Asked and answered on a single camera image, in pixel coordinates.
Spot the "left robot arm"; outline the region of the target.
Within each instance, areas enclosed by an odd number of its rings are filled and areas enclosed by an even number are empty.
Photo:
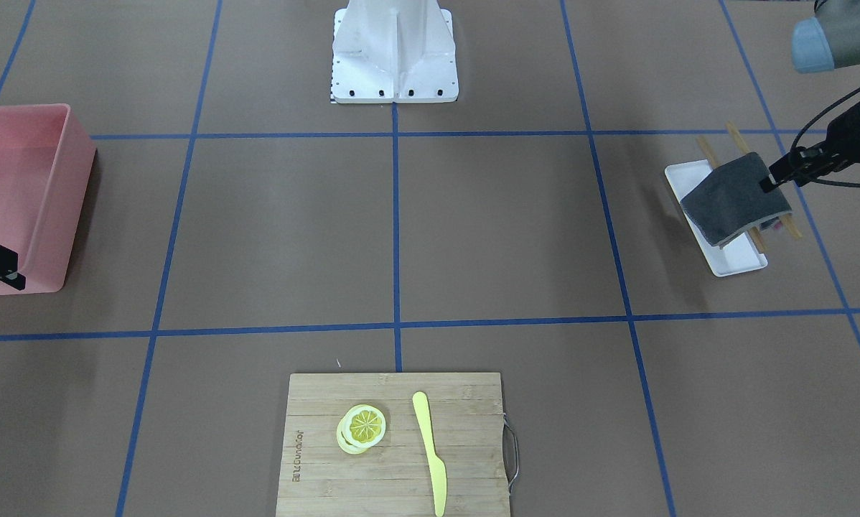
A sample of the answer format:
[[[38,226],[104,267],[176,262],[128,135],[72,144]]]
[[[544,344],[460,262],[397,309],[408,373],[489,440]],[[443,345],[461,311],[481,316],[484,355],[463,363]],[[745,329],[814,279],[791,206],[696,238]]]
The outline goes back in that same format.
[[[824,73],[860,65],[860,1],[816,1],[813,14],[795,24],[791,57],[799,73]],[[822,118],[860,95],[860,86],[827,105],[795,135],[787,153],[760,180],[766,193],[791,182],[860,189],[860,181],[828,180],[828,174],[860,164],[860,99],[826,127],[820,143],[804,147],[800,140]]]

